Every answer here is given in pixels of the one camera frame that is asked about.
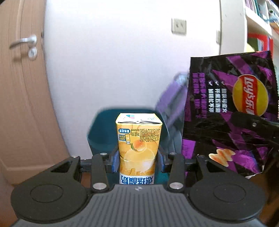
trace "yellow carton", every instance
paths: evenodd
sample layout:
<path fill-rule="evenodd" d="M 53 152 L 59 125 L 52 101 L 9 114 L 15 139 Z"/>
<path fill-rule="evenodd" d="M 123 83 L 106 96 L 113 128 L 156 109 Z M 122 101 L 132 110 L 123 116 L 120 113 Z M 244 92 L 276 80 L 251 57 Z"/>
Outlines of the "yellow carton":
<path fill-rule="evenodd" d="M 161 120 L 154 113 L 121 113 L 116 126 L 120 154 L 119 183 L 153 184 Z"/>

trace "wall outlet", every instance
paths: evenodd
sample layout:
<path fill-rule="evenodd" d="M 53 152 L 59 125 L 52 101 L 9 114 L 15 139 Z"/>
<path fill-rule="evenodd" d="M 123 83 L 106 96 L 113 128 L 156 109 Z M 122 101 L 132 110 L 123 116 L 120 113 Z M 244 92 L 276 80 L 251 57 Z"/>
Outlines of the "wall outlet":
<path fill-rule="evenodd" d="M 172 33 L 186 35 L 186 21 L 172 18 Z"/>

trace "ribbed gray surface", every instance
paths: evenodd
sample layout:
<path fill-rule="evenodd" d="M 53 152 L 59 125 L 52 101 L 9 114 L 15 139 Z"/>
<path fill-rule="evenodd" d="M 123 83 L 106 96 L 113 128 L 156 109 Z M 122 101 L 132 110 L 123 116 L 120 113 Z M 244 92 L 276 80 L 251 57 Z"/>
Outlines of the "ribbed gray surface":
<path fill-rule="evenodd" d="M 14 227 L 263 227 L 254 219 L 240 224 L 224 224 L 196 212 L 180 193 L 162 185 L 115 185 L 108 193 L 94 195 L 76 216 L 54 224 L 18 220 Z"/>

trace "black and purple chip bag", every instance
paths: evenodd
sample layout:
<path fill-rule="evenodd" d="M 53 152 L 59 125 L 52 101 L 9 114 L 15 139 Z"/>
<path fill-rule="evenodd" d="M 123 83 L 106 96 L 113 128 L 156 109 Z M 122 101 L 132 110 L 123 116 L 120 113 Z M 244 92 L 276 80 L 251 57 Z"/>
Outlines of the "black and purple chip bag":
<path fill-rule="evenodd" d="M 243 176 L 262 172 L 272 147 L 257 132 L 234 126 L 230 119 L 236 111 L 277 121 L 270 51 L 191 58 L 182 141 L 185 158 L 207 155 Z"/>

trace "yellow circle logo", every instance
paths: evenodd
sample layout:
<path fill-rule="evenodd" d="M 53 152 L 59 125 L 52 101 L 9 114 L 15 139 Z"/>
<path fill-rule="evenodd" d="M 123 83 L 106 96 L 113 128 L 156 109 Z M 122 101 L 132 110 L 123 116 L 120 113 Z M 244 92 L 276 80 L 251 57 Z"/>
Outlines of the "yellow circle logo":
<path fill-rule="evenodd" d="M 264 84 L 255 76 L 238 77 L 232 89 L 232 99 L 238 111 L 261 116 L 268 106 L 268 93 Z"/>

